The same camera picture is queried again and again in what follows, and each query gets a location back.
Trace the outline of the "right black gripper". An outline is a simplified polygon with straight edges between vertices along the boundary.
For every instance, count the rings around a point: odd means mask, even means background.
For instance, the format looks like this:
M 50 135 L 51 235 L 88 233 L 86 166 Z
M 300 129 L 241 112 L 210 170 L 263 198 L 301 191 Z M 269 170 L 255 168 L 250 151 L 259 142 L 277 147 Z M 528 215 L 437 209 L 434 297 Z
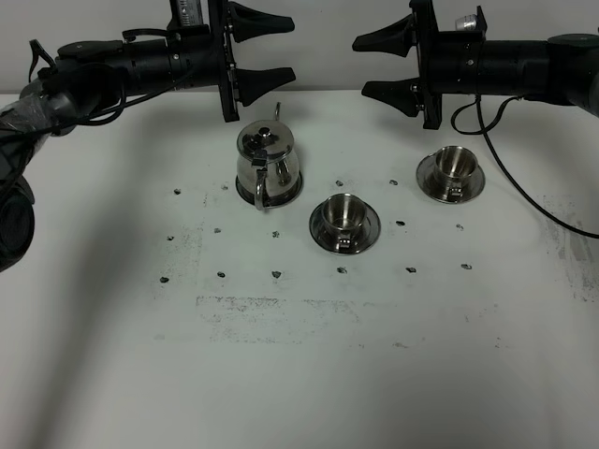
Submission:
M 382 52 L 406 57 L 416 45 L 418 79 L 368 81 L 361 94 L 416 117 L 420 105 L 423 127 L 437 130 L 445 94 L 475 94 L 477 62 L 486 32 L 441 31 L 433 3 L 412 1 L 412 14 L 385 28 L 358 36 L 357 52 Z

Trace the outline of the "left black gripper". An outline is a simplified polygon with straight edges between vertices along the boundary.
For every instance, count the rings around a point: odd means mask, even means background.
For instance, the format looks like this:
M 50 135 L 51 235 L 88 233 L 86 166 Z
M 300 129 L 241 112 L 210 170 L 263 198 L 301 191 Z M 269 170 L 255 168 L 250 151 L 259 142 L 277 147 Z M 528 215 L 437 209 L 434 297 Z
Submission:
M 203 36 L 181 36 L 168 31 L 167 45 L 173 76 L 178 78 L 190 71 L 184 89 L 218 88 L 224 120 L 236 122 L 240 117 L 234 93 L 234 58 L 231 49 L 229 18 L 237 43 L 267 35 L 294 31 L 290 17 L 273 15 L 245 7 L 236 2 L 209 1 L 202 8 L 203 21 L 210 33 Z M 263 95 L 296 80 L 291 67 L 268 70 L 236 70 L 238 101 L 252 105 Z

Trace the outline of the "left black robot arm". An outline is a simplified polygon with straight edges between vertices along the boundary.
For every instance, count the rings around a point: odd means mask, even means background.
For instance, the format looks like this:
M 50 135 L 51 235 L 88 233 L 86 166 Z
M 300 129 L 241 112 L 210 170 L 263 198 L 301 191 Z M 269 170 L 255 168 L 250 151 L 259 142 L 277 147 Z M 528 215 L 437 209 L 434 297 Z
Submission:
M 27 85 L 1 110 L 1 268 L 18 263 L 35 232 L 35 197 L 23 173 L 50 136 L 102 126 L 175 90 L 217 87 L 226 122 L 238 108 L 295 80 L 292 68 L 244 70 L 232 45 L 294 31 L 295 23 L 234 1 L 170 2 L 164 29 L 126 30 L 119 40 L 74 42 L 50 56 L 32 40 Z M 36 64 L 44 61 L 45 66 Z

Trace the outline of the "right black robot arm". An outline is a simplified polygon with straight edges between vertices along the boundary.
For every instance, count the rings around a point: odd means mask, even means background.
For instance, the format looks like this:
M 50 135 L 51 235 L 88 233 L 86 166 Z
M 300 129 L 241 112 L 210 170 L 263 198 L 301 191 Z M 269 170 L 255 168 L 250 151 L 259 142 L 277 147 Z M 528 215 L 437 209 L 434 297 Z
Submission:
M 358 36 L 353 50 L 406 57 L 417 53 L 418 75 L 398 81 L 369 81 L 362 94 L 423 126 L 442 122 L 446 94 L 515 96 L 598 113 L 598 37 L 567 34 L 546 40 L 489 40 L 481 9 L 439 29 L 431 1 L 413 1 L 411 13 L 378 31 Z

